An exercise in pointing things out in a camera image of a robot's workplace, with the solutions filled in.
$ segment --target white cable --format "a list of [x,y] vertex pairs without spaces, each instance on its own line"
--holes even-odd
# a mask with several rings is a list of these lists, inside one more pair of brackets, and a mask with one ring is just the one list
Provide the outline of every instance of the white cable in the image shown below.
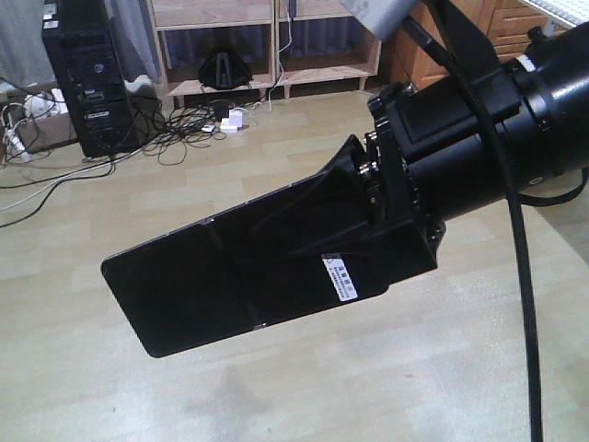
[[47,184],[43,188],[41,188],[38,191],[34,192],[33,194],[29,195],[27,198],[24,198],[24,199],[22,199],[20,201],[17,201],[16,203],[7,205],[6,207],[0,207],[0,212],[4,212],[6,210],[9,210],[9,209],[12,209],[14,207],[17,207],[18,205],[21,205],[23,203],[26,203],[29,200],[32,200],[37,195],[39,195],[39,194],[45,192],[46,190],[50,189],[55,184],[58,184],[58,183],[60,183],[62,181],[65,181],[65,180],[69,180],[70,178],[72,178],[72,177],[74,177],[76,175],[81,175],[83,173],[92,172],[94,170],[102,169],[102,168],[105,168],[107,166],[120,163],[124,159],[128,159],[128,158],[134,157],[137,153],[141,152],[142,150],[143,150],[143,148],[141,147],[139,149],[134,150],[130,154],[126,154],[123,157],[120,157],[118,159],[115,159],[114,161],[108,161],[106,163],[102,163],[102,164],[98,164],[96,166],[92,166],[91,168],[88,168],[88,169],[81,169],[81,170],[76,170],[74,172],[68,173],[67,175],[62,176],[61,178],[55,179],[54,181],[52,181],[51,183]]
[[10,126],[13,125],[12,115],[11,114],[8,114],[8,122],[6,122],[6,120],[5,120],[5,112],[6,112],[7,109],[10,109],[10,108],[12,108],[14,106],[18,106],[18,107],[20,107],[22,109],[25,109],[25,107],[22,104],[20,104],[20,103],[8,103],[8,104],[6,104],[4,106],[4,108],[2,108],[2,124],[4,125],[4,127],[6,127],[8,124],[10,124]]
[[[266,110],[268,113],[272,112],[272,92],[280,85],[280,82],[283,80],[284,77],[284,66],[280,60],[280,54],[293,45],[293,18],[291,17],[288,2],[286,3],[286,19],[288,22],[288,43],[286,43],[285,46],[278,50],[278,71],[280,72],[280,74],[278,76],[278,80],[276,81],[276,85],[270,89],[270,92],[268,92],[268,109]],[[252,112],[256,111],[257,108],[264,109],[264,102],[256,101],[254,103]]]

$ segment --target black object on shelf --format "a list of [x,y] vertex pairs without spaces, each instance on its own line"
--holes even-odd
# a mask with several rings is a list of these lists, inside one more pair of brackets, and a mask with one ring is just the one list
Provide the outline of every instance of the black object on shelf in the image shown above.
[[252,78],[246,62],[230,49],[209,53],[199,70],[199,81],[217,90],[245,86]]

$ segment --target electrical cable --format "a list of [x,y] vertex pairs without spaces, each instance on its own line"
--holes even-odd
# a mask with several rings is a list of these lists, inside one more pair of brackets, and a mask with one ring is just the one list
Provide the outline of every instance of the electrical cable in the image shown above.
[[[104,162],[102,162],[100,164],[106,165],[106,164],[109,164],[109,163],[110,163],[110,161],[104,161]],[[94,166],[86,166],[85,168],[81,168],[78,171],[88,170],[88,169],[94,168],[95,166],[96,165],[94,165]],[[43,178],[43,179],[40,179],[40,180],[34,180],[34,181],[30,181],[30,182],[25,182],[25,183],[22,183],[22,184],[14,184],[14,185],[10,185],[10,186],[0,186],[0,190],[21,189],[23,187],[34,186],[36,184],[42,184],[43,182],[48,182],[48,181],[53,181],[53,180],[59,180],[60,178],[66,178],[71,173],[73,173],[73,172],[67,172],[67,173],[63,173],[63,174],[56,175],[56,176],[53,176],[53,177]]]
[[[186,159],[188,147],[205,148],[210,145],[200,145],[210,139],[225,139],[226,135],[217,128],[212,132],[205,132],[202,128],[207,124],[214,124],[214,110],[210,106],[197,106],[181,110],[174,110],[161,127],[161,133],[144,148],[148,157],[156,157],[162,166],[177,166]],[[181,144],[184,151],[179,160],[164,161],[162,158],[173,146]]]
[[102,169],[102,168],[104,168],[104,167],[106,167],[106,166],[108,166],[108,165],[111,165],[111,164],[118,164],[118,163],[120,163],[121,161],[124,161],[125,159],[128,159],[128,158],[130,158],[130,157],[133,157],[133,156],[134,156],[134,155],[136,155],[137,153],[141,152],[141,150],[142,150],[142,149],[140,148],[140,149],[134,150],[133,152],[131,152],[131,153],[127,154],[127,155],[126,155],[126,156],[124,156],[124,157],[120,157],[120,158],[118,158],[118,159],[111,159],[110,161],[105,161],[105,162],[103,162],[103,163],[101,163],[101,164],[98,164],[98,165],[95,165],[95,166],[91,166],[91,167],[88,167],[88,168],[83,168],[83,169],[76,170],[76,171],[70,172],[70,173],[68,173],[68,174],[65,174],[65,175],[63,175],[61,178],[59,178],[59,179],[57,179],[57,180],[54,180],[54,181],[53,181],[52,183],[50,183],[50,184],[47,184],[46,186],[44,186],[44,187],[42,187],[41,189],[39,189],[38,191],[36,191],[36,192],[32,193],[32,194],[31,194],[31,195],[29,195],[28,197],[26,197],[26,198],[24,198],[24,199],[22,199],[22,200],[20,200],[20,201],[17,201],[16,203],[12,203],[12,204],[10,204],[10,205],[7,205],[7,206],[5,206],[5,207],[0,207],[0,212],[5,212],[6,210],[12,209],[12,208],[14,208],[14,207],[17,207],[18,205],[21,205],[21,204],[23,204],[23,203],[26,203],[27,201],[29,201],[29,200],[33,199],[33,198],[34,198],[34,197],[36,197],[37,195],[40,195],[41,193],[45,192],[47,189],[50,189],[52,186],[55,186],[56,184],[59,184],[61,181],[64,181],[64,180],[69,180],[71,177],[74,177],[74,176],[76,176],[76,175],[80,175],[80,174],[82,174],[82,173],[87,173],[87,172],[91,172],[91,171],[93,171],[93,170]]
[[45,197],[41,200],[40,204],[29,214],[20,217],[19,219],[15,219],[13,221],[9,221],[7,223],[1,224],[0,228],[5,228],[5,227],[10,227],[13,226],[15,224],[21,223],[31,217],[33,217],[34,215],[36,215],[45,205],[45,203],[47,203],[47,200],[49,200],[49,197],[52,196],[52,193],[55,192],[55,190],[63,183],[68,182],[68,181],[76,181],[76,180],[93,180],[93,179],[97,179],[97,178],[103,178],[103,177],[108,177],[109,175],[111,175],[112,173],[114,173],[114,171],[116,170],[116,165],[114,164],[114,162],[110,163],[110,169],[101,174],[101,175],[96,175],[96,176],[92,176],[92,177],[77,177],[77,178],[68,178],[67,180],[61,180],[59,182],[57,182],[55,185],[53,185],[53,187],[51,187],[51,189],[49,190],[49,192],[45,195]]
[[[293,40],[293,20],[294,19],[291,17],[288,3],[286,4],[286,20],[288,23],[288,43],[286,43],[282,48],[280,48],[278,50],[278,53],[276,54],[277,58],[278,58],[279,75],[276,78],[276,81],[274,81],[274,84],[272,85],[272,87],[270,87],[270,89],[268,89],[266,91],[266,100],[268,102],[268,109],[266,111],[268,113],[272,112],[272,92],[280,85],[280,83],[281,83],[281,81],[283,81],[283,77],[284,77],[284,66],[281,61],[281,54],[282,54],[282,52],[289,49],[293,45],[293,41],[294,41]],[[263,107],[264,107],[264,101],[257,101],[253,105],[252,112],[256,111],[257,108],[263,109]]]
[[[445,30],[441,20],[436,20],[436,26],[442,35]],[[528,402],[530,419],[530,438],[532,442],[542,442],[542,388],[540,377],[539,350],[537,338],[536,308],[534,305],[534,289],[532,286],[532,273],[529,261],[529,251],[525,234],[524,214],[519,201],[514,171],[510,166],[507,154],[504,149],[501,137],[497,133],[495,124],[487,111],[487,108],[480,99],[479,94],[472,86],[460,64],[454,56],[437,42],[419,23],[408,17],[403,29],[415,40],[415,42],[426,51],[426,53],[439,65],[446,68],[455,79],[463,100],[480,124],[480,136],[483,144],[487,146],[500,168],[507,199],[509,214],[512,220],[512,231],[514,235],[515,257],[517,261],[518,279],[522,300],[525,332],[525,353],[528,377]]]
[[[55,106],[57,105],[57,103],[63,103],[64,101],[59,101],[59,100],[55,99],[55,96],[54,96],[53,94],[49,94],[49,95],[47,95],[47,94],[45,94],[44,92],[40,92],[39,94],[34,94],[34,93],[30,92],[30,91],[27,91],[27,90],[26,90],[25,88],[23,88],[23,87],[19,87],[19,86],[15,85],[15,84],[13,84],[13,83],[11,83],[11,82],[9,82],[9,81],[6,81],[6,82],[7,82],[8,84],[12,85],[13,87],[16,87],[16,88],[17,88],[17,89],[19,89],[19,90],[22,90],[22,91],[26,91],[26,92],[28,92],[28,95],[29,95],[29,96],[28,96],[28,97],[27,97],[27,98],[24,100],[24,102],[23,102],[22,104],[21,104],[21,103],[8,103],[8,104],[7,104],[6,106],[4,106],[4,108],[2,109],[2,112],[0,113],[0,115],[2,116],[2,124],[3,124],[3,126],[4,126],[4,130],[5,130],[5,139],[4,139],[4,144],[5,144],[6,146],[10,146],[10,145],[12,145],[12,143],[10,142],[10,140],[9,140],[9,138],[8,138],[8,133],[9,133],[9,131],[10,131],[10,132],[12,132],[13,134],[15,134],[16,136],[18,136],[18,134],[17,134],[17,132],[16,132],[16,130],[17,130],[17,127],[18,127],[18,126],[19,126],[21,123],[23,123],[23,122],[33,122],[33,125],[34,125],[34,127],[35,127],[35,137],[34,137],[34,139],[33,139],[32,141],[30,141],[30,142],[28,143],[28,145],[24,146],[24,150],[19,150],[19,152],[18,152],[18,153],[16,153],[15,155],[9,156],[9,155],[6,153],[6,157],[5,157],[5,160],[4,160],[4,161],[5,161],[5,163],[6,163],[6,164],[8,164],[8,163],[10,163],[12,160],[14,160],[15,158],[18,158],[18,157],[23,157],[23,156],[26,156],[26,160],[25,160],[25,162],[31,162],[31,161],[36,161],[37,159],[43,159],[44,157],[41,157],[41,158],[35,158],[35,159],[32,159],[32,160],[31,160],[31,159],[29,159],[29,155],[30,155],[30,153],[29,153],[29,149],[30,149],[30,148],[31,148],[31,147],[32,147],[32,146],[33,146],[33,145],[34,145],[34,144],[37,142],[37,140],[39,140],[39,138],[40,138],[40,131],[39,131],[39,126],[37,125],[37,120],[38,120],[38,119],[40,119],[40,118],[43,118],[45,115],[47,115],[47,114],[51,113],[51,112],[52,112],[52,111],[55,109]],[[23,109],[25,110],[25,109],[26,109],[26,104],[27,104],[27,102],[28,102],[30,99],[33,99],[33,98],[35,98],[35,97],[40,97],[40,96],[41,96],[41,94],[45,94],[45,95],[43,95],[43,97],[42,97],[43,99],[46,99],[46,100],[48,100],[48,101],[50,101],[50,102],[52,103],[52,105],[51,105],[51,107],[50,107],[49,109],[45,110],[43,113],[41,113],[41,114],[39,114],[39,115],[33,115],[33,114],[31,114],[31,115],[27,116],[26,118],[23,118],[23,119],[19,120],[19,121],[18,121],[18,122],[16,122],[16,123],[13,123],[13,122],[12,122],[12,116],[11,116],[11,114],[10,114],[10,113],[8,113],[8,122],[6,121],[6,118],[5,118],[5,115],[6,115],[6,110],[9,110],[11,107],[15,107],[15,106],[19,106],[19,107],[21,107],[21,108],[23,108]]]
[[520,193],[519,198],[522,204],[531,207],[550,207],[552,205],[564,204],[574,200],[581,194],[589,181],[589,168],[581,169],[582,180],[574,189],[558,196],[532,196]]

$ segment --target cardboard box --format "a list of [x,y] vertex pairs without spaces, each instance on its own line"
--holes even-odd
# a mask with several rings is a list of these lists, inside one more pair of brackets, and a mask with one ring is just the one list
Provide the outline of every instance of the cardboard box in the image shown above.
[[77,135],[69,113],[61,113],[34,122],[22,122],[17,128],[22,144],[34,154],[75,143]]

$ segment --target barcode sticker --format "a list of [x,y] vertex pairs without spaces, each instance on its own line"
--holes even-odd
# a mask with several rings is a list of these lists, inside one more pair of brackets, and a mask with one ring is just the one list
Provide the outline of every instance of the barcode sticker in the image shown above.
[[323,264],[328,270],[329,278],[335,287],[341,302],[351,301],[358,297],[352,277],[348,273],[346,264],[339,254],[323,255]]

